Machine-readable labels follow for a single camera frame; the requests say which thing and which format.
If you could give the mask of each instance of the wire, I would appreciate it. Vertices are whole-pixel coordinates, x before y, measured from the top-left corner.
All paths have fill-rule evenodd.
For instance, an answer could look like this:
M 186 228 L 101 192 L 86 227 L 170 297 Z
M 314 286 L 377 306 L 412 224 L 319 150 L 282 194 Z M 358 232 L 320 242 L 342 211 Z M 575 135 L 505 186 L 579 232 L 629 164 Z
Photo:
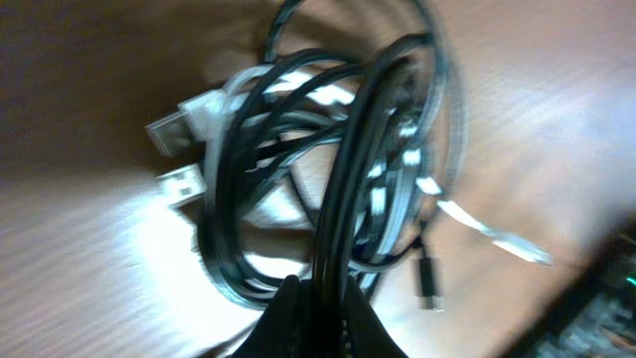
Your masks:
M 284 1 L 272 21 L 265 65 L 249 73 L 259 78 L 227 128 L 218 168 L 213 168 L 215 178 L 208 180 L 214 183 L 209 187 L 215 193 L 206 197 L 199 225 L 199 247 L 212 280 L 227 298 L 255 309 L 267 306 L 282 279 L 249 264 L 242 253 L 239 221 L 284 178 L 289 179 L 315 231 L 311 274 L 315 296 L 320 297 L 316 303 L 333 309 L 342 300 L 348 274 L 371 297 L 383 271 L 411 249 L 422 248 L 423 233 L 419 233 L 393 254 L 402 228 L 417 215 L 423 198 L 415 180 L 432 175 L 430 128 L 446 95 L 451 118 L 445 193 L 461 171 L 467 143 L 461 81 L 442 46 L 429 6 L 410 1 L 421 15 L 424 30 L 401 37 L 363 64 L 322 49 L 278 57 L 277 43 L 300 2 Z M 424 103 L 416 99 L 418 78 L 413 69 L 417 63 L 410 55 L 422 50 L 432 52 L 434 58 Z M 286 74 L 319 63 L 335 66 L 287 96 L 266 93 Z M 346 108 L 346 119 L 325 115 L 324 108 L 307 108 L 310 93 L 345 80 L 360 82 Z M 234 81 L 232 91 L 245 83 Z M 308 135 L 285 139 L 284 134 L 292 131 Z M 313 148 L 332 143 L 339 143 L 338 154 L 318 212 L 309 204 L 293 164 Z

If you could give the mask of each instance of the table surface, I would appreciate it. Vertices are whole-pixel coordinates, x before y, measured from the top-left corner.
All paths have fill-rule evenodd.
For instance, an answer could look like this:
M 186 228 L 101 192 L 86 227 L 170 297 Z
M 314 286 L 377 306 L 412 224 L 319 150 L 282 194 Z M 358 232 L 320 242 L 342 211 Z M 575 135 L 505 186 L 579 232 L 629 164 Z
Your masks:
M 467 81 L 455 200 L 553 251 L 528 265 L 442 218 L 446 311 L 413 269 L 374 307 L 411 357 L 492 357 L 585 267 L 636 203 L 636 3 L 436 1 Z M 259 313 L 226 301 L 167 208 L 143 126 L 255 63 L 266 0 L 9 1 L 0 15 L 0 356 L 188 357 Z M 397 0 L 308 0 L 283 52 L 368 56 L 416 31 Z

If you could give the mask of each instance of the tangled cable bundle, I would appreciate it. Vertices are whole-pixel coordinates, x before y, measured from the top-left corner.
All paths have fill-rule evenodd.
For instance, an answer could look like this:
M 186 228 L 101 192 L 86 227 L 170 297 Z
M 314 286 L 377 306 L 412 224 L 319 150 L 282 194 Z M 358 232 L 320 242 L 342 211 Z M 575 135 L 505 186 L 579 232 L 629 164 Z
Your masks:
M 413 223 L 423 199 L 415 180 L 433 175 L 430 129 L 443 102 L 449 106 L 448 150 L 444 171 L 436 180 L 444 193 L 457 179 L 467 143 L 459 78 L 428 6 L 409 1 L 421 15 L 422 33 L 405 35 L 362 63 L 322 49 L 277 57 L 274 49 L 282 29 L 299 3 L 287 0 L 276 14 L 265 65 L 248 69 L 224 87 L 228 98 L 236 98 L 245 84 L 257 80 L 226 127 L 218 163 L 207 157 L 204 167 L 206 177 L 212 177 L 199 226 L 204 263 L 226 297 L 255 309 L 267 306 L 282 279 L 259 272 L 247 261 L 239 222 L 282 179 L 289 179 L 314 230 L 312 271 L 305 274 L 313 274 L 322 304 L 332 304 L 343 294 L 343 273 L 352 275 L 371 296 L 384 270 L 409 250 L 423 247 L 420 233 L 395 253 L 402 228 Z M 422 74 L 417 70 L 424 64 L 413 59 L 415 52 L 429 52 L 433 58 L 425 93 L 418 93 Z M 284 90 L 285 95 L 276 91 L 285 78 L 316 65 L 322 72 Z M 324 70 L 323 65 L 332 66 Z M 342 81 L 356 82 L 355 93 L 335 85 Z M 337 98 L 331 101 L 339 103 L 317 100 L 316 93 L 325 89 L 334 90 Z M 316 103 L 306 105 L 308 98 Z M 224 108 L 232 105 L 227 99 Z M 308 134 L 290 139 L 289 132 Z M 339 149 L 317 211 L 293 164 L 312 148 L 331 143 L 339 143 Z M 221 146 L 219 141 L 214 145 Z M 419 220 L 422 230 L 432 215 Z

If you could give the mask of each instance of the wood grain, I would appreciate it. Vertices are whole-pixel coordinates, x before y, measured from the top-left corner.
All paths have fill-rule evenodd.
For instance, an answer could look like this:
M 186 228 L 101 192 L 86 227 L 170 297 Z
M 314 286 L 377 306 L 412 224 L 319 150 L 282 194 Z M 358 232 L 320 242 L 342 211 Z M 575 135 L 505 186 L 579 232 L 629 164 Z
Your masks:
M 553 250 L 519 262 L 441 220 L 446 312 L 412 267 L 375 308 L 411 357 L 496 354 L 584 267 L 636 188 L 636 4 L 437 1 L 472 106 L 456 200 Z M 257 319 L 224 301 L 167 209 L 143 126 L 255 63 L 264 0 L 0 5 L 0 356 L 187 357 Z M 308 0 L 283 51 L 361 56 L 416 31 L 397 0 Z

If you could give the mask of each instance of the black cable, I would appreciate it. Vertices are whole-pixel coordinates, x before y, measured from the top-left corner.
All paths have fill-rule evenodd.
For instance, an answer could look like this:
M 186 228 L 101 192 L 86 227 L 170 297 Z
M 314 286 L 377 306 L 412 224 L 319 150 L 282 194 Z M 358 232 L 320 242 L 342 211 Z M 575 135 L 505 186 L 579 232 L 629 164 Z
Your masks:
M 342 299 L 347 274 L 355 276 L 370 296 L 379 273 L 399 262 L 409 250 L 422 248 L 416 239 L 392 254 L 402 227 L 419 209 L 422 194 L 415 189 L 414 181 L 432 173 L 429 129 L 446 93 L 450 94 L 452 118 L 444 184 L 456 180 L 465 151 L 461 85 L 442 47 L 443 39 L 430 8 L 412 0 L 424 31 L 403 36 L 368 64 L 321 49 L 302 50 L 278 59 L 276 44 L 300 2 L 284 1 L 272 21 L 263 59 L 273 67 L 258 80 L 231 122 L 220 158 L 216 201 L 205 206 L 199 227 L 200 250 L 213 281 L 225 296 L 251 308 L 265 308 L 282 279 L 262 274 L 247 262 L 239 221 L 283 178 L 289 178 L 315 230 L 313 288 L 315 296 L 320 297 L 316 303 L 328 310 Z M 424 103 L 415 100 L 412 85 L 415 73 L 409 54 L 415 50 L 432 51 L 434 57 Z M 325 62 L 338 65 L 282 99 L 270 94 L 265 97 L 267 88 L 281 76 Z M 346 79 L 361 84 L 345 120 L 305 110 L 308 94 Z M 257 115 L 262 119 L 247 124 Z M 399 137 L 401 125 L 414 126 L 416 131 Z M 284 134 L 290 131 L 309 135 L 285 140 Z M 338 154 L 317 215 L 292 164 L 312 148 L 338 142 Z M 419 153 L 420 159 L 404 163 L 408 152 Z M 381 173 L 371 175 L 376 166 L 381 167 Z

